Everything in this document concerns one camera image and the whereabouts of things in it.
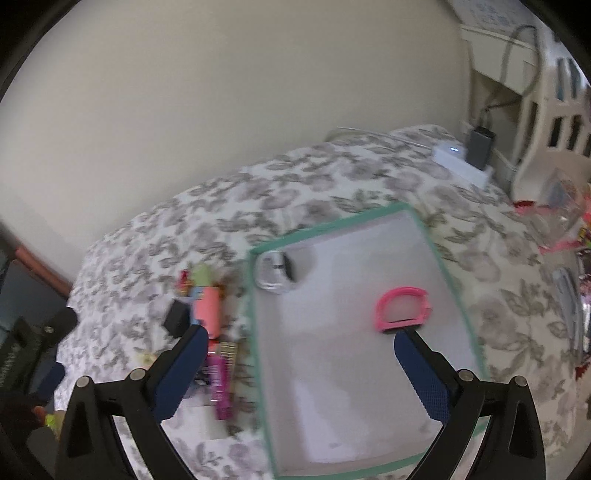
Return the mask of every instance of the teal border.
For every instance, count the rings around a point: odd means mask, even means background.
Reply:
[[[307,475],[307,476],[289,476],[277,475],[277,464],[275,462],[275,455],[272,448],[272,440],[271,440],[271,433],[269,427],[267,425],[267,417],[265,415],[265,398],[262,393],[262,385],[261,385],[261,364],[258,356],[258,341],[257,341],[257,334],[256,334],[256,317],[255,317],[255,300],[254,300],[254,289],[257,288],[254,280],[254,261],[255,258],[263,252],[269,250],[276,250],[280,248],[284,248],[287,245],[291,245],[297,242],[301,242],[302,240],[307,240],[309,238],[313,238],[315,236],[323,235],[325,233],[335,232],[341,229],[354,227],[360,225],[362,223],[368,222],[370,220],[375,220],[380,217],[391,215],[393,213],[398,213],[406,211],[408,212],[411,217],[413,218],[414,222],[420,228],[423,236],[427,240],[427,244],[429,248],[435,255],[437,259],[437,263],[439,265],[439,269],[443,273],[443,278],[445,279],[448,288],[452,291],[456,304],[458,305],[460,311],[462,312],[462,317],[464,319],[464,323],[466,324],[466,328],[468,330],[468,334],[470,336],[470,346],[472,348],[472,352],[476,355],[476,359],[478,361],[478,368],[480,369],[479,378],[482,380],[489,380],[490,375],[488,369],[486,368],[486,363],[484,361],[484,356],[482,354],[482,349],[480,348],[480,344],[476,341],[476,335],[472,329],[472,325],[470,324],[470,320],[468,319],[468,315],[466,310],[464,309],[462,302],[460,301],[460,297],[457,293],[457,290],[454,285],[454,281],[447,271],[447,268],[443,264],[443,260],[439,256],[439,252],[437,251],[437,247],[431,241],[427,228],[424,226],[420,218],[418,217],[414,208],[409,205],[408,203],[403,202],[395,202],[385,207],[380,207],[372,210],[367,210],[366,212],[358,213],[357,215],[353,215],[346,218],[341,218],[335,220],[334,222],[330,223],[323,223],[321,225],[314,226],[312,228],[307,228],[303,230],[299,230],[295,233],[291,233],[281,238],[269,240],[268,242],[264,242],[256,247],[253,247],[248,252],[248,257],[246,261],[246,287],[248,292],[248,302],[247,302],[247,315],[251,321],[251,345],[252,345],[252,356],[254,359],[254,368],[255,368],[255,379],[256,379],[256,388],[258,392],[258,411],[261,415],[262,421],[262,428],[265,436],[265,443],[267,446],[267,452],[269,456],[269,461],[271,462],[271,469],[273,472],[273,476],[278,480],[356,480],[358,478],[363,478],[366,476],[376,476],[382,473],[392,472],[394,470],[398,470],[405,466],[411,465],[413,463],[417,463],[422,457],[423,453],[419,453],[417,455],[413,455],[411,457],[407,457],[403,460],[397,460],[395,462],[386,463],[384,465],[379,465],[371,468],[365,468],[361,470],[345,472],[345,473],[330,473],[327,475]],[[476,428],[474,429],[473,436],[479,434],[480,432],[484,431],[486,428],[486,423],[478,423]]]

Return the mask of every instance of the white wall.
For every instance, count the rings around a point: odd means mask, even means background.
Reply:
[[[462,66],[443,0],[83,0],[0,104],[0,220],[72,280],[137,213],[336,126],[457,133]]]

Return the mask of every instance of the floral tablecloth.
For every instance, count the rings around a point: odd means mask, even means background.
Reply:
[[[435,125],[394,133],[423,144],[452,139]],[[527,378],[546,454],[558,454],[573,432],[576,387],[550,280],[525,225],[499,188],[476,190],[434,163],[428,149],[373,136],[299,148],[207,181],[95,243],[70,296],[80,325],[59,348],[67,377],[56,391],[56,408],[67,407],[81,375],[120,380],[142,366],[146,353],[172,347],[161,325],[175,280],[189,264],[206,261],[227,286],[225,335],[240,342],[232,435],[196,435],[189,398],[163,428],[198,478],[269,478],[243,310],[245,255],[267,239],[397,200],[412,204],[427,225],[492,379]],[[117,425],[138,477],[150,478],[125,422]]]

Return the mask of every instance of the white tray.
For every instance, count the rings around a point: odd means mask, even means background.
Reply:
[[[292,260],[293,291],[254,286],[254,260],[271,249]],[[427,290],[433,312],[423,339],[454,368],[487,378],[449,274],[409,205],[259,245],[248,268],[261,414],[276,477],[376,475],[417,461],[434,440],[441,423],[428,417],[400,367],[394,337],[374,329],[375,305],[392,288]]]

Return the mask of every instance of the power adapter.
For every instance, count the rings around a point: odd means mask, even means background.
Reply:
[[[481,126],[472,130],[466,147],[466,162],[478,170],[484,170],[491,158],[495,136],[494,132]]]

